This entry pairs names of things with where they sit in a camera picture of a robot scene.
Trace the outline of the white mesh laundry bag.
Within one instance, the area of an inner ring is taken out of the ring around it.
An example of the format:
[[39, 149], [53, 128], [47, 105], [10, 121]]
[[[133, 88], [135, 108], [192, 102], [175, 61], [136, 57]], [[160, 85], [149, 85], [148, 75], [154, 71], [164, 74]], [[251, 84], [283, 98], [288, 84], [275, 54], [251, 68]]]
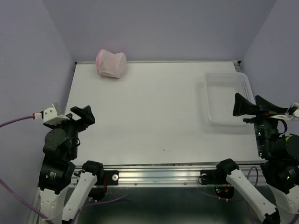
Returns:
[[97, 73], [103, 77], [121, 78], [127, 67], [127, 58], [124, 53], [113, 54], [101, 49], [96, 56]]

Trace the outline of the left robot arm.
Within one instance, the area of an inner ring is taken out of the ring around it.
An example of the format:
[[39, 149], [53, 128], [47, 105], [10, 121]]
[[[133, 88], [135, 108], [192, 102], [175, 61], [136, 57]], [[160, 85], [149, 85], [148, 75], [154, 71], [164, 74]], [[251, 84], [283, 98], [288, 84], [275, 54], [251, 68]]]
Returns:
[[34, 113], [33, 118], [42, 119], [43, 125], [51, 129], [44, 138], [44, 159], [38, 181], [40, 211], [44, 215], [40, 223], [75, 224], [91, 189], [104, 178], [102, 163], [86, 161], [72, 195], [65, 201], [76, 168], [73, 160], [81, 144], [78, 134], [95, 124], [92, 109], [74, 106], [64, 115], [52, 104]]

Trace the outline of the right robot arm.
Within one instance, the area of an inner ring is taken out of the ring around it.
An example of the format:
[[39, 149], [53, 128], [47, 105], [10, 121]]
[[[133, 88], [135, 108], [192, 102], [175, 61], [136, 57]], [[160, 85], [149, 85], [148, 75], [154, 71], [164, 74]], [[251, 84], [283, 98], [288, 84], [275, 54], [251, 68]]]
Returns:
[[278, 130], [278, 123], [287, 127], [286, 121], [299, 119], [299, 104], [288, 108], [278, 107], [257, 95], [255, 103], [241, 94], [235, 94], [233, 116], [250, 115], [243, 119], [253, 124], [262, 174], [275, 197], [270, 203], [243, 175], [232, 160], [221, 161], [215, 170], [220, 182], [231, 184], [252, 207], [264, 224], [297, 224], [299, 222], [299, 137], [285, 135]]

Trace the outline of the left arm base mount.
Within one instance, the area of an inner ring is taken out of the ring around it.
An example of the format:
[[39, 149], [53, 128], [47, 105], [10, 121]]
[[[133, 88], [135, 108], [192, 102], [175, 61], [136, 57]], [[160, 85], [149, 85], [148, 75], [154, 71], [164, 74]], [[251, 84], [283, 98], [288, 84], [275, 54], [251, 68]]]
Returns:
[[103, 199], [107, 192], [108, 186], [117, 186], [119, 180], [119, 171], [117, 170], [104, 170], [103, 177], [96, 182], [91, 189], [88, 197], [95, 201]]

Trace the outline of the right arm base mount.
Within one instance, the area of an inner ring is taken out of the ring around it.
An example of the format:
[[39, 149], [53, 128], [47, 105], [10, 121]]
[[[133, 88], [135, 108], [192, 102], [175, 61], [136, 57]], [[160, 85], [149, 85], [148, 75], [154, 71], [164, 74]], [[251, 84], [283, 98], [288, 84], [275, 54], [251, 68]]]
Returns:
[[225, 176], [221, 175], [216, 169], [201, 170], [198, 183], [203, 186], [212, 185], [215, 196], [220, 200], [228, 201], [234, 197], [234, 187], [229, 184]]

